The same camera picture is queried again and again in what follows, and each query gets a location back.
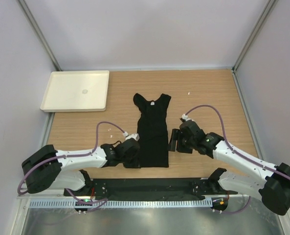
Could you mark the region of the black tank top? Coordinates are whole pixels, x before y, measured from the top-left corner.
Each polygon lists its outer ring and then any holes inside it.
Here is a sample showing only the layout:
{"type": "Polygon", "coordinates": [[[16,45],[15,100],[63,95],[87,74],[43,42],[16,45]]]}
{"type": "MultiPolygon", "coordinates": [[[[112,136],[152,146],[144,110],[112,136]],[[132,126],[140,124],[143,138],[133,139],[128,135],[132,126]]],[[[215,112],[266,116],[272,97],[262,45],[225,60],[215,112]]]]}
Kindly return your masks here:
{"type": "Polygon", "coordinates": [[[139,134],[139,164],[144,167],[169,167],[167,110],[171,96],[161,94],[157,100],[146,100],[136,93],[133,97],[140,111],[137,123],[139,134]]]}

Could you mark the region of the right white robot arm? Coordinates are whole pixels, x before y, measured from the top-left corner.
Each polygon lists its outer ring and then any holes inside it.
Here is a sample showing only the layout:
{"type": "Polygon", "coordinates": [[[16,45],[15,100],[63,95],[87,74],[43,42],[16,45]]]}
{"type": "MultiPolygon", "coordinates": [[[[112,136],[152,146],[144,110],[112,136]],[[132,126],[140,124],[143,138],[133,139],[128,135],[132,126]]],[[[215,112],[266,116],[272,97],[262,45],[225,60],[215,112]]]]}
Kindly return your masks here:
{"type": "Polygon", "coordinates": [[[204,133],[193,120],[184,121],[172,130],[168,149],[189,154],[196,150],[243,173],[237,175],[227,169],[216,169],[208,182],[215,194],[223,190],[246,194],[260,200],[277,215],[285,215],[290,209],[290,166],[285,163],[275,165],[260,160],[216,133],[204,133]]]}

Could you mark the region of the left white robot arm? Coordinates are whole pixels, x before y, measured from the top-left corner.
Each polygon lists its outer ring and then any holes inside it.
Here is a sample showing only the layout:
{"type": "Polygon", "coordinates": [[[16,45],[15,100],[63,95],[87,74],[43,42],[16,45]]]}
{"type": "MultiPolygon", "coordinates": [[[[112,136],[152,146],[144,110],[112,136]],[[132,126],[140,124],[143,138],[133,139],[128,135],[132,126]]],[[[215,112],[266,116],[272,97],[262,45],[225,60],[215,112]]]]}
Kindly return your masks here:
{"type": "Polygon", "coordinates": [[[140,151],[138,141],[126,137],[115,144],[105,143],[94,149],[63,151],[46,145],[22,163],[23,182],[27,193],[35,194],[48,188],[67,188],[86,196],[92,190],[84,168],[103,168],[129,163],[140,151]]]}

